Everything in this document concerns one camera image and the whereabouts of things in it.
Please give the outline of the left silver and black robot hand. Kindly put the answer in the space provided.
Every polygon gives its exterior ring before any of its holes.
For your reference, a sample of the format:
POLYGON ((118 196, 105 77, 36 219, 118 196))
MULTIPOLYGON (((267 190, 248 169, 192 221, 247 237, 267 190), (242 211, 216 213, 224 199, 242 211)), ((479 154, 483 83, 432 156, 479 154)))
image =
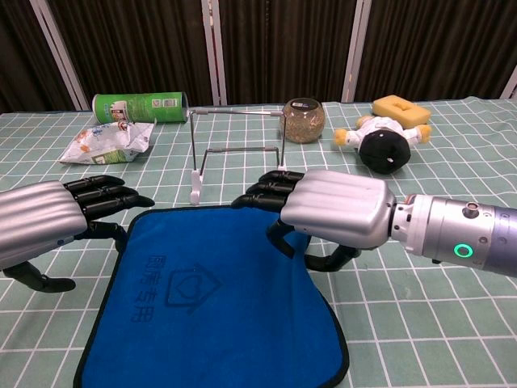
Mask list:
POLYGON ((43 181, 0 192, 0 272, 37 292, 70 291, 76 286, 73 280, 43 274, 31 260, 83 239, 111 238, 122 253, 128 241, 124 227, 101 219, 154 205, 112 175, 43 181))

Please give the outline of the right silver and black robot hand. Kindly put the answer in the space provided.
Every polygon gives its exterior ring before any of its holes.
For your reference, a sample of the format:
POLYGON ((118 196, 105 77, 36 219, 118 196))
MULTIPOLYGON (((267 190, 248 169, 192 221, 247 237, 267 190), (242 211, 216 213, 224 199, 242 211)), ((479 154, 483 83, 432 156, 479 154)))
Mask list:
POLYGON ((395 205, 384 180, 329 170, 269 171, 231 204, 278 213, 266 236, 288 258, 296 253, 285 240, 293 231, 336 243, 330 255, 305 255, 305 266, 317 272, 336 272, 386 243, 395 205))

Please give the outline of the blue towel with black trim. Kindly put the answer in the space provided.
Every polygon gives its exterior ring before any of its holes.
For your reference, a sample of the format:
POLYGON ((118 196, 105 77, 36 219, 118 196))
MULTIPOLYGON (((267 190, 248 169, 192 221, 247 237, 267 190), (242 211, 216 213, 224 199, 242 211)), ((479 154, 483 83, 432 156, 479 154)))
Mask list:
POLYGON ((330 388, 342 328, 304 263, 267 240, 274 213, 156 209, 128 229, 74 388, 330 388))

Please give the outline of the plush doll with black hair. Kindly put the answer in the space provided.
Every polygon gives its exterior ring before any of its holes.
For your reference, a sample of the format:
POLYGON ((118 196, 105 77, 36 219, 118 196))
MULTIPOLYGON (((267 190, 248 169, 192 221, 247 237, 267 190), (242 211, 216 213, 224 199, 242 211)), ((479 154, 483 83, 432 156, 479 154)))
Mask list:
POLYGON ((336 129, 334 143, 355 149, 366 167, 389 175, 409 162, 411 146, 429 142, 431 131, 428 124, 404 129, 398 121, 386 116, 361 116, 354 130, 336 129))

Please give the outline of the round glass jar of seeds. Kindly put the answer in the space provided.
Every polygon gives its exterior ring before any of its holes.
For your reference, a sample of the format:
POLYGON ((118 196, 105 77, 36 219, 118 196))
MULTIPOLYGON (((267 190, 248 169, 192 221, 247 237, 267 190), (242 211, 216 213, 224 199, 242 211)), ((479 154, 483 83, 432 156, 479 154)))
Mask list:
POLYGON ((289 100, 283 108, 285 117, 280 117, 280 132, 286 139, 306 144, 315 142, 326 123, 326 114, 320 102, 312 98, 289 100))

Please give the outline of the crumpled white snack bag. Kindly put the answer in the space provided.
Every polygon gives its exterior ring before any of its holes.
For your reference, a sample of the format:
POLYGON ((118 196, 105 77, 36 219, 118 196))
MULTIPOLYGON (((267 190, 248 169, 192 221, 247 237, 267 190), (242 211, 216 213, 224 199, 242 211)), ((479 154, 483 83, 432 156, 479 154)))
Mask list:
POLYGON ((83 129, 59 161, 84 165, 132 162, 149 148, 155 123, 118 121, 83 129))

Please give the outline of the yellow sponge block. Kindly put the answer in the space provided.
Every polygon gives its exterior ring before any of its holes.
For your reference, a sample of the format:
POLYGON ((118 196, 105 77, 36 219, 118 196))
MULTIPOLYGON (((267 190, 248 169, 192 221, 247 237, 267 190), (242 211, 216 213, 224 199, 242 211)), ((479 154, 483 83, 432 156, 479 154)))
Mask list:
POLYGON ((374 100, 372 112, 377 116, 386 116, 397 121, 404 129, 426 124, 431 117, 430 110, 397 95, 374 100))

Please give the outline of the green checked tablecloth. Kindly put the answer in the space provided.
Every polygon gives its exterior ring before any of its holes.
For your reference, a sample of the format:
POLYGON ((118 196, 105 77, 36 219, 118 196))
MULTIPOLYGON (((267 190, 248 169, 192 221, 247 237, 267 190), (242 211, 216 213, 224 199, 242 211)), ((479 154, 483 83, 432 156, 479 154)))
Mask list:
MULTIPOLYGON (((426 103, 432 139, 387 178, 404 197, 425 193, 517 209, 517 98, 426 103)), ((186 206, 191 158, 206 166, 202 201, 231 201, 275 166, 259 147, 280 142, 268 107, 160 124, 129 164, 65 165, 91 112, 0 114, 0 191, 45 180, 119 176, 159 208, 186 206)), ((79 241, 36 258, 50 276, 75 280, 44 294, 0 273, 0 388, 72 388, 74 374, 116 261, 112 241, 79 241)), ((313 280, 337 314, 351 354, 340 388, 517 388, 517 279, 435 265, 396 242, 366 251, 313 280)))

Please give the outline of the green cylindrical chip can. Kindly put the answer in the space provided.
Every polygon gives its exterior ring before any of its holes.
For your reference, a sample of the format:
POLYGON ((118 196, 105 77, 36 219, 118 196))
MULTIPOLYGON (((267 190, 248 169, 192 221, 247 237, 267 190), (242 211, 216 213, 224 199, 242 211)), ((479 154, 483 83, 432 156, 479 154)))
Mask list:
POLYGON ((117 121, 141 123, 187 122, 188 101, 185 92, 140 94, 96 94, 92 111, 99 123, 117 121))

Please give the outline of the dark brown curtain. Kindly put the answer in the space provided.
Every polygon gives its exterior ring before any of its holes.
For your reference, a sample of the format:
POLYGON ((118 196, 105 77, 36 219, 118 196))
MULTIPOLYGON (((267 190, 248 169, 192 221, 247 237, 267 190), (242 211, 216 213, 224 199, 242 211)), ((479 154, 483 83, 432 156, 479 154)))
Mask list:
MULTIPOLYGON (((48 0, 79 84, 213 102, 201 0, 48 0)), ((219 0, 230 104, 340 100, 356 0, 219 0)), ((355 100, 498 98, 517 0, 372 0, 355 100)), ((0 114, 73 110, 30 0, 0 0, 0 114)))

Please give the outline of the white metal drying rack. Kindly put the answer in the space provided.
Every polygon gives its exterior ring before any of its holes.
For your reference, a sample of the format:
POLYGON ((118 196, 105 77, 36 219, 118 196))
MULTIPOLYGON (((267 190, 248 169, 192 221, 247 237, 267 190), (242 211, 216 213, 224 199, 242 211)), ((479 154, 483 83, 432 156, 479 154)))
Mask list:
POLYGON ((203 186, 205 164, 209 154, 222 154, 231 152, 274 152, 276 157, 276 167, 278 170, 286 171, 285 166, 285 138, 287 129, 287 115, 283 111, 243 111, 243 110, 231 110, 231 109, 215 109, 215 108, 196 108, 189 111, 189 122, 191 132, 191 150, 192 150, 192 161, 193 168, 191 171, 191 194, 190 203, 192 205, 198 205, 200 203, 200 197, 203 186), (271 116, 279 117, 282 120, 283 128, 281 131, 281 150, 277 146, 245 146, 245 147, 225 147, 225 148, 210 148, 208 147, 204 151, 203 160, 201 167, 197 167, 197 159, 195 154, 195 128, 194 128, 194 115, 207 116, 208 114, 229 114, 229 115, 255 115, 255 116, 271 116))

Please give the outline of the white partition post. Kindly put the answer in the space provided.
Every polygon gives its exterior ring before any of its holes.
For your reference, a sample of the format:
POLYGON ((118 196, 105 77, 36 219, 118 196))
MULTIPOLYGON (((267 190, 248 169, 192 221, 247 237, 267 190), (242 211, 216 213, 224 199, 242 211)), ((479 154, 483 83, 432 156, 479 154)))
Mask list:
POLYGON ((219 0, 200 0, 214 106, 226 106, 227 91, 219 0))
POLYGON ((342 103, 351 103, 359 79, 359 70, 363 56, 364 42, 368 29, 368 20, 372 0, 356 0, 351 40, 347 54, 347 65, 343 81, 342 103))
POLYGON ((512 99, 515 90, 517 90, 517 65, 506 82, 506 85, 504 86, 500 95, 500 99, 512 99))
POLYGON ((90 103, 79 82, 77 72, 69 57, 68 50, 65 47, 65 42, 63 41, 57 22, 50 9, 48 0, 29 0, 29 2, 74 107, 77 110, 89 111, 90 103))

